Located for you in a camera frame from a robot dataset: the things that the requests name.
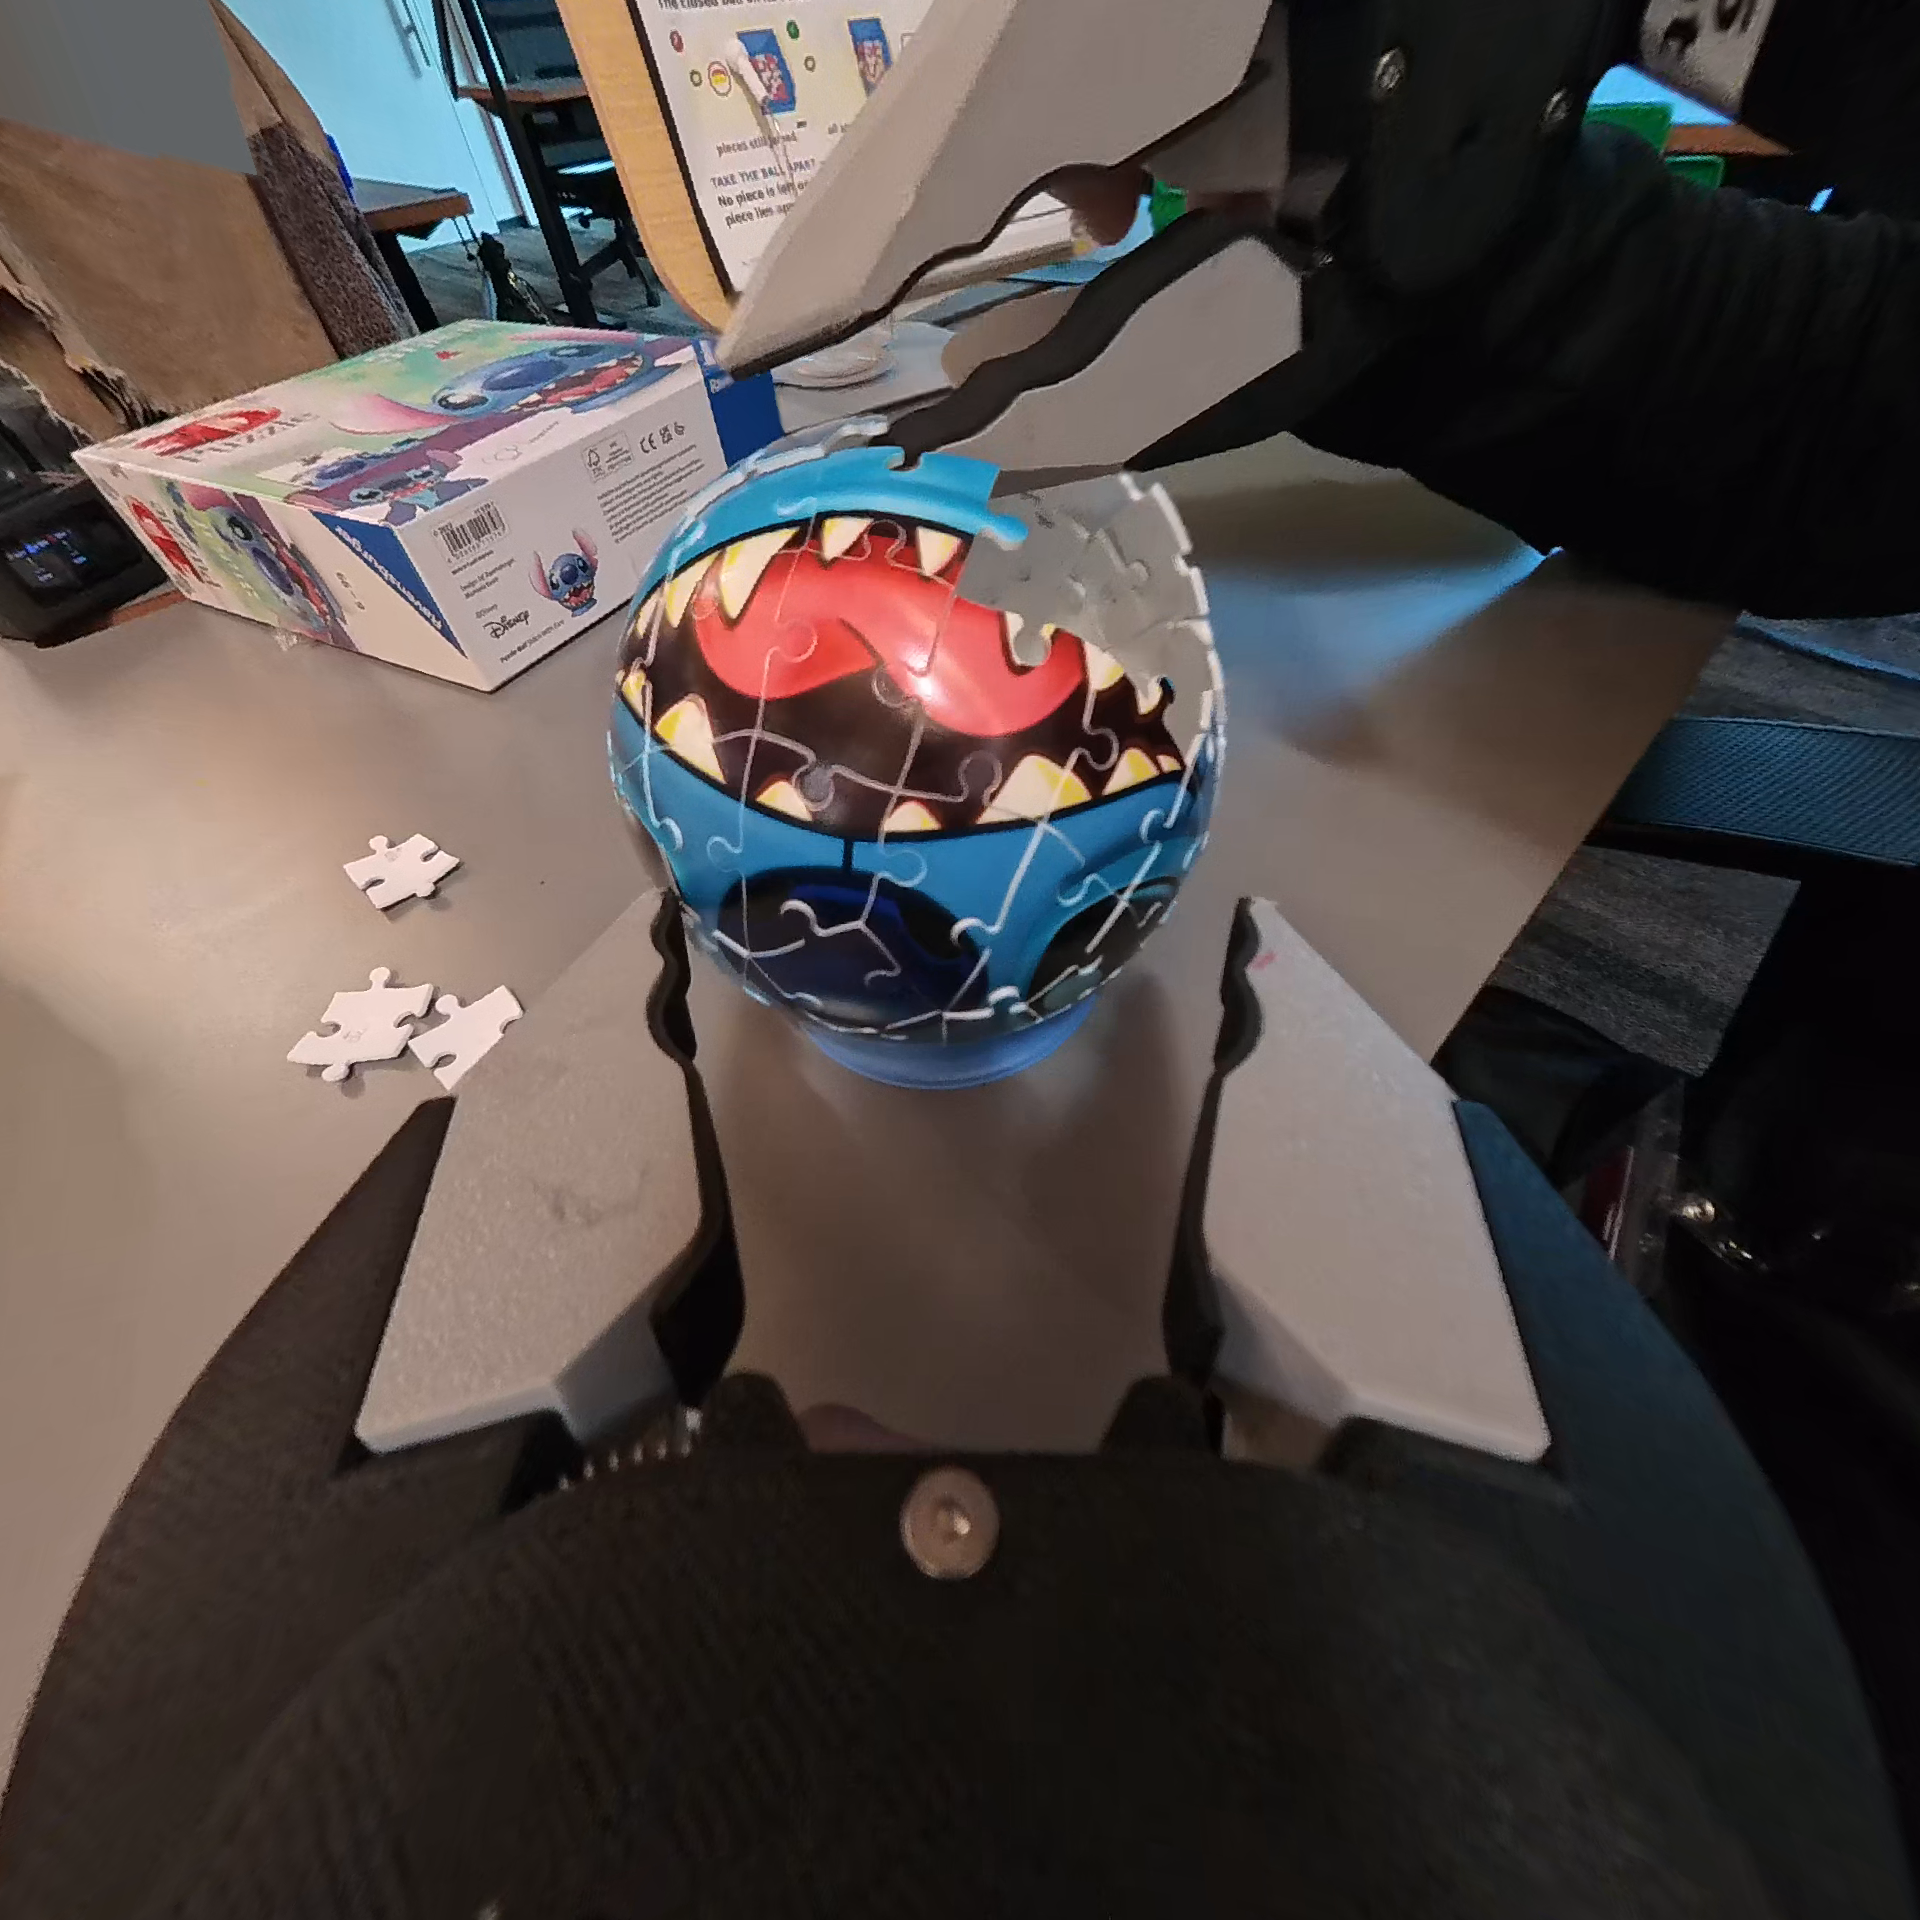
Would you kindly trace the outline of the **blue chair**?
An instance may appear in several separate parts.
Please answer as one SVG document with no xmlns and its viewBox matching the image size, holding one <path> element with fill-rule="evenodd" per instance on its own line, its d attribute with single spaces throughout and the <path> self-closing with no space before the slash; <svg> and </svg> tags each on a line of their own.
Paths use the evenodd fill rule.
<svg viewBox="0 0 1920 1920">
<path fill-rule="evenodd" d="M 1920 735 L 1676 712 L 1590 848 L 1767 880 L 1920 868 Z"/>
</svg>

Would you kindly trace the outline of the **blue puzzle ball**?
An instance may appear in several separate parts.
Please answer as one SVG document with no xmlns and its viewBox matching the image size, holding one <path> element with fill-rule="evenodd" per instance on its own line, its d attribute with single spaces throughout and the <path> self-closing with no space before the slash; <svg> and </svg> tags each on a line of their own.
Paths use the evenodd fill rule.
<svg viewBox="0 0 1920 1920">
<path fill-rule="evenodd" d="M 884 1084 L 1052 1059 L 1184 896 L 1222 665 L 1174 493 L 818 428 L 650 556 L 611 784 L 689 949 Z"/>
</svg>

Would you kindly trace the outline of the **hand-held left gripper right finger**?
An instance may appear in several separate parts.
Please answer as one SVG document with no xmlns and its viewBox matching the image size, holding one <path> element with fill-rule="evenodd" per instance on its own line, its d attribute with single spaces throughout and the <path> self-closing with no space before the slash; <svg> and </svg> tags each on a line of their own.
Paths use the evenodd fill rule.
<svg viewBox="0 0 1920 1920">
<path fill-rule="evenodd" d="M 1261 896 L 1233 912 L 1184 1193 L 1184 1364 L 1222 1410 L 1222 1457 L 1321 1461 L 1380 1423 L 1545 1461 L 1455 1093 Z"/>
</svg>

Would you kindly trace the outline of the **wooden document stand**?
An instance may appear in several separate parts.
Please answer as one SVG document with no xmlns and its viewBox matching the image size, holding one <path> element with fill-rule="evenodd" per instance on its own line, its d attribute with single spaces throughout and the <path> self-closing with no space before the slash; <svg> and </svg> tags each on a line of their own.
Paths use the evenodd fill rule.
<svg viewBox="0 0 1920 1920">
<path fill-rule="evenodd" d="M 611 138 L 611 157 L 617 157 L 617 181 L 635 197 L 653 276 L 682 293 L 682 308 L 706 336 L 719 336 L 737 293 L 719 289 L 719 274 L 706 253 L 706 220 L 699 220 L 689 164 L 667 130 L 667 86 L 635 30 L 635 0 L 558 0 L 558 24 L 568 24 L 579 72 L 589 86 L 589 114 L 598 114 L 598 138 Z"/>
</svg>

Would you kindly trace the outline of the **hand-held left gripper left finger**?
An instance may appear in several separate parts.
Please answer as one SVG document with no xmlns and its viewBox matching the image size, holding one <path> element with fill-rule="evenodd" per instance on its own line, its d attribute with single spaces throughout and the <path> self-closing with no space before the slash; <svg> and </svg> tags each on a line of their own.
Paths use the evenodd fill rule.
<svg viewBox="0 0 1920 1920">
<path fill-rule="evenodd" d="M 638 896 L 463 1083 L 370 1364 L 357 1444 L 706 1410 L 745 1335 L 689 922 Z"/>
</svg>

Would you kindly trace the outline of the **white puzzle piece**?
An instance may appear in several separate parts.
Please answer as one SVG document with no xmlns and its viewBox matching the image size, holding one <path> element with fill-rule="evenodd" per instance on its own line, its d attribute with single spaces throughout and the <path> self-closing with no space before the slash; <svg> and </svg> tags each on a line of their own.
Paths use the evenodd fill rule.
<svg viewBox="0 0 1920 1920">
<path fill-rule="evenodd" d="M 517 1022 L 517 991 L 497 985 L 477 1002 L 432 991 L 421 1022 L 408 1031 L 408 1059 L 455 1084 L 509 1022 Z"/>
<path fill-rule="evenodd" d="M 403 912 L 403 904 L 421 904 L 442 896 L 442 880 L 455 868 L 463 852 L 408 832 L 408 842 L 370 842 L 370 852 L 341 867 L 341 880 L 378 904 L 378 912 Z"/>
<path fill-rule="evenodd" d="M 432 985 L 403 985 L 388 969 L 370 969 L 370 985 L 338 991 L 329 1018 L 291 1051 L 291 1065 L 341 1084 L 357 1065 L 408 1059 L 421 1018 L 432 1018 Z"/>
</svg>

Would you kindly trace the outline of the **black office chair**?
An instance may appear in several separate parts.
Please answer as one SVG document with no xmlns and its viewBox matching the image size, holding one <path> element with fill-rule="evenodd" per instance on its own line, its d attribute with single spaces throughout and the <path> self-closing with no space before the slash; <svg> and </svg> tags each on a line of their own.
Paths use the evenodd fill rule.
<svg viewBox="0 0 1920 1920">
<path fill-rule="evenodd" d="M 568 212 L 611 220 L 611 239 L 581 253 L 581 250 L 568 239 Z M 638 289 L 638 305 L 667 308 L 667 276 L 653 276 L 650 250 L 638 250 L 638 220 L 635 220 L 635 197 L 627 197 L 611 151 L 598 151 L 598 157 L 579 157 L 579 151 L 555 157 L 555 151 L 539 141 L 539 220 L 543 220 L 543 253 L 555 253 L 555 276 L 558 276 L 558 308 L 568 308 L 579 330 L 598 319 L 598 308 L 589 308 L 589 276 L 598 276 L 611 266 L 627 266 L 635 289 Z"/>
</svg>

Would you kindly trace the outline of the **green plastic bin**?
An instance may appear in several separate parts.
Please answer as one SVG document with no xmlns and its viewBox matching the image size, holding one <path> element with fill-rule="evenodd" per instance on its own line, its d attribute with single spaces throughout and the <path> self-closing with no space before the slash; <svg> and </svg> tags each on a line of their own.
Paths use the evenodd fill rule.
<svg viewBox="0 0 1920 1920">
<path fill-rule="evenodd" d="M 1744 123 L 1671 123 L 1671 106 L 1582 106 L 1590 130 L 1626 130 L 1655 141 L 1661 157 L 1780 157 L 1774 138 Z"/>
</svg>

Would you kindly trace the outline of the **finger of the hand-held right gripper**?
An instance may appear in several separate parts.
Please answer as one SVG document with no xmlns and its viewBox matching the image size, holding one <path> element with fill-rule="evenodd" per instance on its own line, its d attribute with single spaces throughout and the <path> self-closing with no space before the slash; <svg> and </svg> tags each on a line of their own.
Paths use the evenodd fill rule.
<svg viewBox="0 0 1920 1920">
<path fill-rule="evenodd" d="M 764 234 L 719 367 L 758 373 L 884 319 L 919 274 L 1096 164 L 1174 191 L 1285 181 L 1279 0 L 938 0 Z"/>
<path fill-rule="evenodd" d="M 1304 266 L 1252 212 L 1174 212 L 1082 289 L 976 308 L 943 392 L 884 421 L 904 463 L 976 455 L 1001 486 L 1102 483 L 1304 344 Z"/>
</svg>

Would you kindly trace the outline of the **cartoon print puzzle box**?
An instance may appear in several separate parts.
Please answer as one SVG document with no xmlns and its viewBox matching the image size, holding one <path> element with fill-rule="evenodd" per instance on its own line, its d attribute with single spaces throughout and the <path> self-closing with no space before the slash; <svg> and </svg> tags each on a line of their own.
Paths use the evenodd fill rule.
<svg viewBox="0 0 1920 1920">
<path fill-rule="evenodd" d="M 706 336 L 449 319 L 82 449 L 199 605 L 506 688 L 627 617 L 653 544 L 787 428 Z"/>
</svg>

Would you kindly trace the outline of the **grey fabric furniture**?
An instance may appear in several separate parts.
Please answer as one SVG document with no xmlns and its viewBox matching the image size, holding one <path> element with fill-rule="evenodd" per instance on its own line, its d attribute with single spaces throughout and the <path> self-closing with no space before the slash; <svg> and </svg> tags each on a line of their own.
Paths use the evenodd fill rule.
<svg viewBox="0 0 1920 1920">
<path fill-rule="evenodd" d="M 415 336 L 341 164 L 222 0 L 0 5 L 0 392 L 69 441 Z"/>
</svg>

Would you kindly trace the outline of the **printed instruction sheet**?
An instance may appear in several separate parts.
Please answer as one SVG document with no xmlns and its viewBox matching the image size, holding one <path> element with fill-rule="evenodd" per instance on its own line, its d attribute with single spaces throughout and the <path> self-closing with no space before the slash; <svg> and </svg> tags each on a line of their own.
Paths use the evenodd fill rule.
<svg viewBox="0 0 1920 1920">
<path fill-rule="evenodd" d="M 919 24 L 931 0 L 635 0 L 728 293 Z"/>
</svg>

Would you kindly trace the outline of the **person's right hand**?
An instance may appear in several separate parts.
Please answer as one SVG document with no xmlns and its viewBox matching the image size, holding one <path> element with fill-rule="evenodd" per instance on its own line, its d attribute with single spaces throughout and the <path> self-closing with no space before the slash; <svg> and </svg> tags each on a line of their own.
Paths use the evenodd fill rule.
<svg viewBox="0 0 1920 1920">
<path fill-rule="evenodd" d="M 1285 164 L 1202 164 L 1174 151 L 1145 151 L 1145 157 L 1109 157 L 1109 164 L 1096 164 L 1096 157 L 1051 164 L 1037 191 L 1062 197 L 1096 250 L 1118 250 L 1151 191 L 1184 191 L 1184 212 L 1169 234 L 1184 234 L 1202 250 L 1202 239 L 1271 234 Z"/>
</svg>

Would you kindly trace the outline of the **black device with screen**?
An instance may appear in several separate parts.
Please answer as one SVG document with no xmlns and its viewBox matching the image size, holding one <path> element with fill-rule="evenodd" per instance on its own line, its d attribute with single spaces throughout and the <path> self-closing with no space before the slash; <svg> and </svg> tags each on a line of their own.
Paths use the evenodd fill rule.
<svg viewBox="0 0 1920 1920">
<path fill-rule="evenodd" d="M 0 643 L 60 646 L 162 582 L 162 556 L 94 483 L 35 463 L 35 449 L 0 428 Z"/>
</svg>

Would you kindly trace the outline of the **brown side table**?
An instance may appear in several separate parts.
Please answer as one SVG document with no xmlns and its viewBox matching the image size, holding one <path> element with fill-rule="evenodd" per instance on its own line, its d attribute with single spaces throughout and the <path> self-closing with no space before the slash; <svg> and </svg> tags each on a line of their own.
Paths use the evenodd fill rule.
<svg viewBox="0 0 1920 1920">
<path fill-rule="evenodd" d="M 455 181 L 351 176 L 351 208 L 357 208 L 357 220 L 370 220 L 370 239 L 378 239 L 408 319 L 432 336 L 442 308 L 432 308 L 432 293 L 421 293 L 421 276 L 415 276 L 403 239 L 432 239 L 442 220 L 463 220 L 474 197 Z"/>
</svg>

